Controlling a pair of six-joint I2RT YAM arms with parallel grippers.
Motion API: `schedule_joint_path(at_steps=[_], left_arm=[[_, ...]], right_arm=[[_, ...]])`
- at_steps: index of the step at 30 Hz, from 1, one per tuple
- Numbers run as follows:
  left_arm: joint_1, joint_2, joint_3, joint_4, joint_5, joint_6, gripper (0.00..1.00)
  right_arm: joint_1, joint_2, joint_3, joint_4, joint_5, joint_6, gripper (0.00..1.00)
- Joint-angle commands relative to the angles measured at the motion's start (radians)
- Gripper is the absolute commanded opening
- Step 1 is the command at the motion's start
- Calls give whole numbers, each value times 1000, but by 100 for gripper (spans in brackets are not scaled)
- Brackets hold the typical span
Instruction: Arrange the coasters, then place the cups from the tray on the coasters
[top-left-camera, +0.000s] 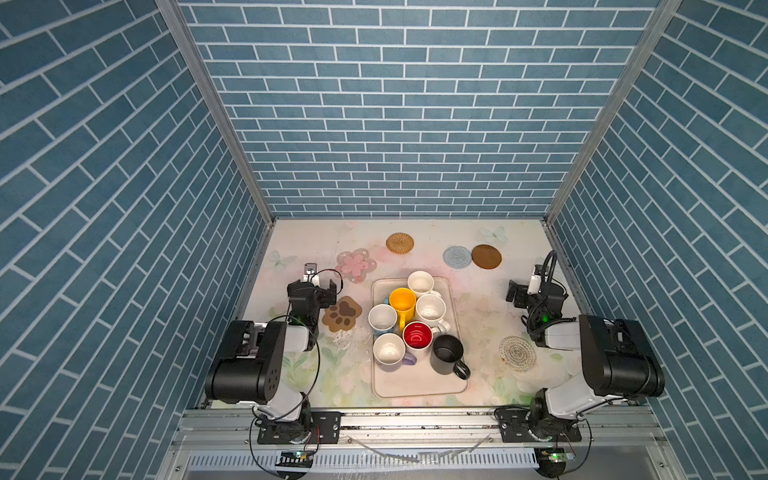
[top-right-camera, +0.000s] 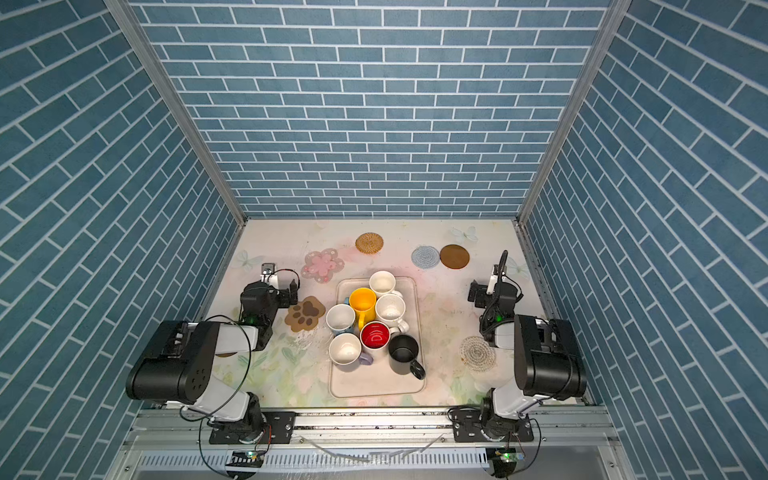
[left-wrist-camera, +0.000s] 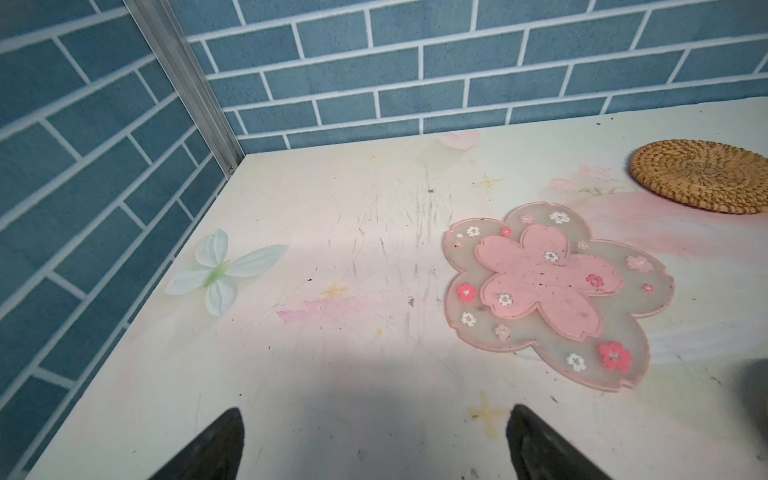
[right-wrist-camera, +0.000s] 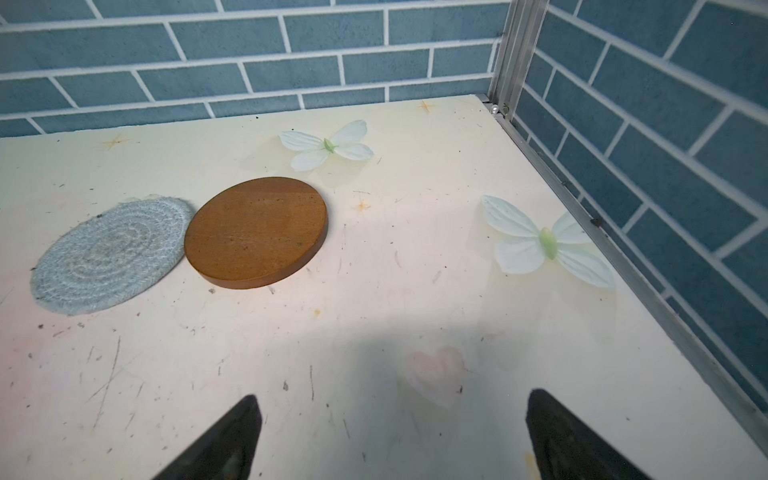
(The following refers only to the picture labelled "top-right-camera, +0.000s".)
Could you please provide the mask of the cork paw print coaster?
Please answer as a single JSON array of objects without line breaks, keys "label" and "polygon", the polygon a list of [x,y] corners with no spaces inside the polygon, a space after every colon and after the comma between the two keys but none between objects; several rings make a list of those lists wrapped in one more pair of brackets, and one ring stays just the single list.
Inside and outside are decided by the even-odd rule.
[{"label": "cork paw print coaster", "polygon": [[325,315],[326,307],[315,296],[308,296],[291,306],[285,317],[285,324],[295,332],[315,329]]}]

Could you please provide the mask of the pink flower coaster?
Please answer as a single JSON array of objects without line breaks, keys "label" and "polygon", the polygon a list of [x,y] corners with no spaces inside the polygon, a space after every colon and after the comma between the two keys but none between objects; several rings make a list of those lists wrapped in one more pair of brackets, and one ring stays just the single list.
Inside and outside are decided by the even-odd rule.
[{"label": "pink flower coaster", "polygon": [[335,273],[344,269],[344,266],[345,263],[339,257],[338,251],[328,248],[308,253],[300,274],[303,278],[313,279],[318,283],[328,283]]}]

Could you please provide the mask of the light blue round coaster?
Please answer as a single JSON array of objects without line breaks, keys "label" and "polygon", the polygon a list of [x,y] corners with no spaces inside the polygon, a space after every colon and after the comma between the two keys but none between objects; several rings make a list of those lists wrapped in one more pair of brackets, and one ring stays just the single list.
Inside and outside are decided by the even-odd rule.
[{"label": "light blue round coaster", "polygon": [[440,253],[432,246],[421,245],[411,254],[412,263],[420,269],[431,269],[440,263]]}]

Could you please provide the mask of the woven rattan round coaster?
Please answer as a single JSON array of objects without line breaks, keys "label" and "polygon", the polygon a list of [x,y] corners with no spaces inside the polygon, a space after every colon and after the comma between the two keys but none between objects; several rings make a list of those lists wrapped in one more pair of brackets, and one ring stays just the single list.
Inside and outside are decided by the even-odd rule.
[{"label": "woven rattan round coaster", "polygon": [[363,233],[355,241],[356,249],[367,255],[378,253],[383,248],[383,246],[383,237],[374,232]]}]

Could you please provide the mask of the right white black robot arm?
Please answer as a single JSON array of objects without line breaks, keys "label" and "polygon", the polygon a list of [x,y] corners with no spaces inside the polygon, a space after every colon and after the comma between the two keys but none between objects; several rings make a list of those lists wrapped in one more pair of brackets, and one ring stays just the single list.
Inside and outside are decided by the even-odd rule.
[{"label": "right white black robot arm", "polygon": [[517,314],[523,294],[513,283],[470,284],[468,301],[480,308],[479,333],[496,349],[513,352],[513,378],[488,391],[479,427],[491,441],[532,439],[529,414],[547,400],[581,397],[587,373],[571,323]]}]

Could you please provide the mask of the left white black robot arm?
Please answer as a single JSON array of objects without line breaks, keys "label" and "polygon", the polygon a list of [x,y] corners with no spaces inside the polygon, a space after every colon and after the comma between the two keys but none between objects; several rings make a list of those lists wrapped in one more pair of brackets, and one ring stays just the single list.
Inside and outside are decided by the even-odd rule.
[{"label": "left white black robot arm", "polygon": [[240,295],[236,320],[217,314],[196,323],[164,321],[156,329],[126,381],[134,400],[177,402],[201,415],[214,445],[288,444],[296,414],[264,413],[256,394],[232,388],[213,374],[219,355],[245,353],[245,371],[254,354],[266,348],[280,309],[298,304],[299,279],[281,289],[277,273],[267,270]]}]

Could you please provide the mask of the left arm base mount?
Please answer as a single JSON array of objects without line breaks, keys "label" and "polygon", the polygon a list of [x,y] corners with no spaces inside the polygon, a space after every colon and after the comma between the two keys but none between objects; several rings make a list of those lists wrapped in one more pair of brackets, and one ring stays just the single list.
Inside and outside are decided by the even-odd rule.
[{"label": "left arm base mount", "polygon": [[291,411],[262,412],[236,422],[210,424],[212,445],[289,444],[297,414]]}]

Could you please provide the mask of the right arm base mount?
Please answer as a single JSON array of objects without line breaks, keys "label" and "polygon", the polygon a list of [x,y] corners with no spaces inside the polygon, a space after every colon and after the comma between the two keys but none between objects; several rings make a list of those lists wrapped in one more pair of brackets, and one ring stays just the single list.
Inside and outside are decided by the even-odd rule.
[{"label": "right arm base mount", "polygon": [[532,442],[534,435],[528,420],[506,419],[492,410],[477,406],[453,406],[447,412],[457,443]]}]

